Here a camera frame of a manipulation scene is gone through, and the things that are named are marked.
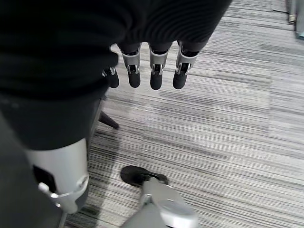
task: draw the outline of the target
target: black fingertip pad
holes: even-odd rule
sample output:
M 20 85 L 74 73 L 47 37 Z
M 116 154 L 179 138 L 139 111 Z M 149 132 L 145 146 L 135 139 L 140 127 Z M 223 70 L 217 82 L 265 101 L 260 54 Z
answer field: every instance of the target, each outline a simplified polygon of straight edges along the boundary
M 133 88 L 137 88 L 139 87 L 139 85 L 141 84 L 141 77 L 139 73 L 130 73 L 129 74 L 129 83 L 130 86 Z
M 173 87 L 176 89 L 182 89 L 186 83 L 187 75 L 181 72 L 179 75 L 177 73 L 174 74 L 173 78 Z
M 159 72 L 155 72 L 154 75 L 151 73 L 150 86 L 154 90 L 158 90 L 162 86 L 162 75 Z
M 106 79 L 108 80 L 109 86 L 111 88 L 117 88 L 119 86 L 119 78 L 118 78 L 117 72 L 115 72 L 114 75 L 107 74 Z

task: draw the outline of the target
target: striped carpet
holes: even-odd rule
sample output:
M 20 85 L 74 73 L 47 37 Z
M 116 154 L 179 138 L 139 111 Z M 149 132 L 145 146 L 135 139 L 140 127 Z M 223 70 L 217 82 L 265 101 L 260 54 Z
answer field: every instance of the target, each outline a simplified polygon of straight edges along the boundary
M 115 228 L 137 209 L 139 190 L 120 169 L 138 165 L 168 176 L 203 228 L 304 227 L 304 43 L 271 0 L 236 0 L 200 53 L 185 87 L 172 87 L 178 46 L 159 91 L 120 85 L 104 111 L 90 153 L 90 194 L 68 228 Z
M 278 12 L 289 12 L 289 2 L 291 0 L 272 0 L 271 9 Z

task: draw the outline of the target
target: robotic hand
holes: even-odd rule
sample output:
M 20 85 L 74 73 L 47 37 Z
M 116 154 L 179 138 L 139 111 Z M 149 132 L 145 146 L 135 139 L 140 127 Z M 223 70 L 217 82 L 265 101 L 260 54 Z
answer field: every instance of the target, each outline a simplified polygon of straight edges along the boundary
M 0 108 L 27 148 L 38 188 L 58 207 L 75 213 L 87 197 L 87 149 L 100 101 L 108 87 L 119 85 L 118 56 L 109 47 L 118 44 L 129 83 L 136 88 L 140 46 L 148 42 L 150 85 L 157 90 L 170 46 L 177 40 L 173 86 L 182 89 L 230 2 L 52 1 L 49 8 L 37 10 L 40 1 L 35 7 L 12 1 L 10 8 L 0 10 L 3 21 L 14 23 L 4 25 L 0 39 Z M 122 227 L 136 227 L 135 218 L 154 214 L 162 218 L 164 227 L 194 228 L 197 219 L 181 197 L 167 183 L 160 183 L 158 175 L 145 172 L 149 178 L 141 183 L 142 209 Z

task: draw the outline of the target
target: black fabric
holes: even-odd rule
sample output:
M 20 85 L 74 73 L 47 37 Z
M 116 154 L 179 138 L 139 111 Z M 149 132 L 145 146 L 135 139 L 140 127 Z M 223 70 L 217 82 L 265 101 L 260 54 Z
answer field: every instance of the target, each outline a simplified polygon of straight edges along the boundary
M 206 42 L 230 2 L 1 1 L 0 108 L 29 148 L 84 138 L 90 107 L 108 87 L 101 71 L 117 64 L 109 46 Z
M 198 43 L 191 43 L 191 42 L 187 42 L 187 41 L 183 41 L 181 43 L 182 43 L 183 49 L 186 49 L 191 52 L 200 52 L 200 50 L 202 50 L 202 48 L 204 48 L 205 45 L 207 44 L 207 40 L 203 41 L 203 42 L 198 42 Z
M 161 44 L 155 44 L 155 43 L 149 43 L 152 52 L 158 55 L 165 54 L 169 48 L 172 45 L 172 42 L 167 42 L 167 43 L 161 43 Z
M 125 42 L 121 42 L 117 44 L 118 47 L 121 49 L 122 52 L 124 53 L 136 53 L 139 49 L 139 47 L 141 46 L 140 43 L 125 43 Z

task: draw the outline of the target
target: chair leg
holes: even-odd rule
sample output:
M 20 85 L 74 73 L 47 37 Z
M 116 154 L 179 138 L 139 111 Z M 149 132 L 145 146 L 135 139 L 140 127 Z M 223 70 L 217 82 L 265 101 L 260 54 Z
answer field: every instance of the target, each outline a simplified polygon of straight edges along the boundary
M 99 122 L 102 122 L 103 124 L 106 124 L 106 125 L 108 125 L 110 127 L 113 127 L 114 129 L 118 129 L 119 128 L 118 123 L 116 123 L 113 119 L 111 119 L 111 117 L 109 117 L 104 112 L 100 113 Z

